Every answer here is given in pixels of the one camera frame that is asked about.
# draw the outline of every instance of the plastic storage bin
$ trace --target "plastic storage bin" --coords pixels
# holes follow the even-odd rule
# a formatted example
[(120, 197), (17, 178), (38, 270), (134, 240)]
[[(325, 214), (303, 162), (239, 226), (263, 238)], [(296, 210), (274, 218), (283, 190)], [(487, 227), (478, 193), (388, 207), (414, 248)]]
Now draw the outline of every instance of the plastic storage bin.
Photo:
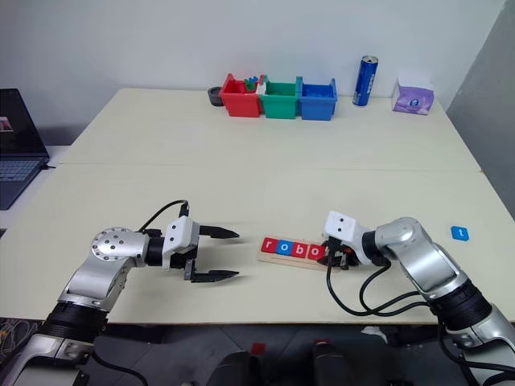
[(220, 97), (231, 117), (259, 117), (262, 112), (259, 95), (255, 90), (247, 92), (243, 80), (228, 74), (220, 90)]
[(299, 79), (296, 83), (266, 82), (266, 91), (260, 95), (267, 118), (295, 119), (299, 103)]
[(335, 113), (336, 101), (336, 82), (331, 79), (329, 85), (323, 84), (304, 84), (301, 76), (297, 77), (299, 87), (300, 115), (303, 119), (315, 121), (330, 121)]

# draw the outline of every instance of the tissue box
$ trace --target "tissue box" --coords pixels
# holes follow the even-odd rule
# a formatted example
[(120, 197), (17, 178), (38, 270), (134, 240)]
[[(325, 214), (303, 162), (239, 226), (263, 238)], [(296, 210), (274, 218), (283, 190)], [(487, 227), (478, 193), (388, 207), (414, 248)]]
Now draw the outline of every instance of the tissue box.
[(427, 115), (435, 96), (433, 85), (420, 76), (399, 76), (393, 92), (392, 109), (401, 113)]

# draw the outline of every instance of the laptop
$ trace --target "laptop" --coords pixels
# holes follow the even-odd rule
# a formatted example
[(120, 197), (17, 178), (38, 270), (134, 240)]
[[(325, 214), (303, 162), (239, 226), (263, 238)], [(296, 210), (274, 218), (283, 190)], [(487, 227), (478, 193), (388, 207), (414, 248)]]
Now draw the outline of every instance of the laptop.
[(48, 160), (18, 89), (0, 89), (0, 210), (9, 209)]

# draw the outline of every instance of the blue tile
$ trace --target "blue tile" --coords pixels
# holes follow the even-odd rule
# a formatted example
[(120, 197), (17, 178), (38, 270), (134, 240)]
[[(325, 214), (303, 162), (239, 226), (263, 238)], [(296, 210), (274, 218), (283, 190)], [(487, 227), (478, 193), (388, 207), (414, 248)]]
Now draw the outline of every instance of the blue tile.
[(289, 256), (289, 255), (291, 255), (292, 249), (293, 249), (293, 241), (279, 240), (279, 243), (277, 244), (277, 249), (275, 250), (275, 252), (278, 255)]
[(468, 241), (468, 230), (462, 227), (451, 228), (452, 238), (456, 240)]

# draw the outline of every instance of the black cable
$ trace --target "black cable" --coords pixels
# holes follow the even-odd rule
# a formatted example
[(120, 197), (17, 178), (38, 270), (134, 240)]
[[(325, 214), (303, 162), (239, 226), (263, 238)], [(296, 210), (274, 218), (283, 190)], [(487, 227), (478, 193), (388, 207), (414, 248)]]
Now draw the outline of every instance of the black cable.
[[(381, 306), (378, 306), (378, 307), (373, 308), (373, 309), (368, 309), (366, 311), (355, 311), (355, 310), (352, 310), (352, 309), (348, 308), (344, 303), (341, 302), (341, 300), (336, 295), (334, 289), (332, 288), (332, 284), (331, 284), (331, 270), (332, 270), (332, 258), (333, 257), (334, 257), (334, 252), (329, 250), (328, 270), (327, 270), (327, 273), (326, 273), (326, 276), (325, 276), (325, 281), (326, 281), (326, 283), (328, 285), (329, 293), (331, 294), (332, 298), (335, 300), (336, 304), (338, 304), (338, 306), (340, 306), (343, 310), (348, 312), (350, 315), (354, 315), (354, 316), (374, 315), (375, 313), (377, 313), (377, 312), (379, 312), (381, 310), (384, 310), (385, 308), (388, 308), (388, 307), (392, 306), (393, 304), (401, 301), (402, 299), (407, 298), (406, 294), (403, 294), (403, 295), (397, 296), (396, 298), (393, 298), (392, 300), (390, 300), (389, 302), (386, 302), (385, 304), (383, 304)], [(425, 302), (411, 303), (411, 304), (409, 304), (407, 306), (404, 306), (404, 307), (400, 308), (399, 310), (392, 311), (392, 314), (390, 316), (401, 314), (402, 312), (408, 311), (411, 308), (414, 308), (414, 307), (417, 307), (417, 306), (427, 306), (427, 303), (425, 303)]]
[(481, 363), (481, 362), (471, 362), (465, 359), (458, 358), (454, 356), (447, 346), (445, 345), (445, 342), (443, 341), (443, 336), (445, 334), (445, 326), (443, 325), (442, 319), (438, 319), (438, 342), (440, 345), (440, 348), (443, 351), (443, 354), (453, 362), (461, 365), (466, 366), (468, 368), (482, 368), (484, 370), (493, 370), (495, 372), (508, 372), (510, 375), (515, 375), (515, 368), (511, 366), (506, 366), (504, 364), (496, 364), (496, 363)]
[(91, 357), (95, 359), (95, 361), (105, 368), (110, 368), (111, 370), (116, 370), (117, 372), (124, 372), (126, 374), (131, 374), (140, 380), (143, 386), (148, 386), (148, 382), (145, 377), (142, 376), (139, 372), (131, 370), (130, 368), (123, 368), (122, 366), (117, 366), (116, 364), (112, 364), (109, 362), (105, 362), (100, 356), (98, 356), (96, 351), (91, 353)]
[[(381, 275), (382, 273), (384, 273), (388, 269), (390, 269), (391, 266), (392, 266), (392, 263), (389, 260), (386, 260), (386, 265), (383, 268), (381, 268), (378, 271), (376, 271), (375, 273), (373, 273), (372, 275), (370, 275), (367, 278), (367, 280), (365, 280), (365, 282), (361, 285), (361, 288), (360, 288), (360, 303), (363, 306), (363, 308), (365, 308), (367, 311), (371, 311), (372, 310), (365, 303), (365, 290), (366, 290), (367, 286), (372, 282), (373, 279), (375, 279), (376, 277), (378, 277), (379, 275)], [(407, 292), (407, 293), (397, 297), (396, 299), (402, 300), (402, 299), (406, 299), (406, 298), (409, 298), (411, 296), (416, 296), (416, 295), (420, 295), (420, 293), (418, 291), (411, 291), (411, 292)], [(409, 304), (407, 306), (404, 306), (404, 307), (402, 307), (402, 308), (400, 308), (398, 310), (395, 310), (395, 311), (374, 312), (373, 314), (376, 315), (376, 316), (381, 316), (381, 317), (394, 316), (394, 315), (397, 315), (398, 313), (404, 312), (406, 310), (409, 310), (409, 309), (417, 307), (417, 306), (427, 306), (427, 304), (425, 302), (414, 302), (414, 303), (411, 303), (411, 304)]]
[(171, 203), (167, 203), (164, 207), (162, 207), (161, 209), (159, 209), (151, 218), (148, 219), (147, 222), (144, 223), (144, 225), (142, 225), (140, 227), (140, 229), (138, 230), (138, 232), (143, 232), (146, 227), (148, 227), (150, 225), (150, 223), (152, 221), (154, 221), (155, 219), (158, 218), (158, 216), (163, 213), (164, 211), (166, 211), (169, 207), (173, 207), (174, 205), (177, 205), (178, 203), (181, 203), (183, 206), (181, 207), (181, 213), (183, 211), (185, 211), (186, 213), (186, 216), (187, 216), (187, 210), (188, 210), (188, 203), (187, 203), (187, 200), (186, 199), (178, 199), (176, 201), (172, 201)]

